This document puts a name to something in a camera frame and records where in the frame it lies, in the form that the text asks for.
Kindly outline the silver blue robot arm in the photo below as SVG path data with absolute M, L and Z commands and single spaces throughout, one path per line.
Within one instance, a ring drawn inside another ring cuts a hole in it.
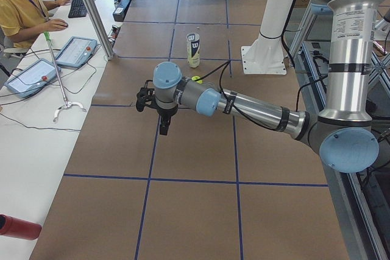
M 378 5 L 384 0 L 314 0 L 333 13 L 326 104 L 319 114 L 291 111 L 227 89 L 214 89 L 184 77 L 172 62 L 154 70 L 151 108 L 158 111 L 166 135 L 179 105 L 211 116 L 216 110 L 241 116 L 275 132 L 285 132 L 343 173 L 360 172 L 377 159 L 366 98 Z

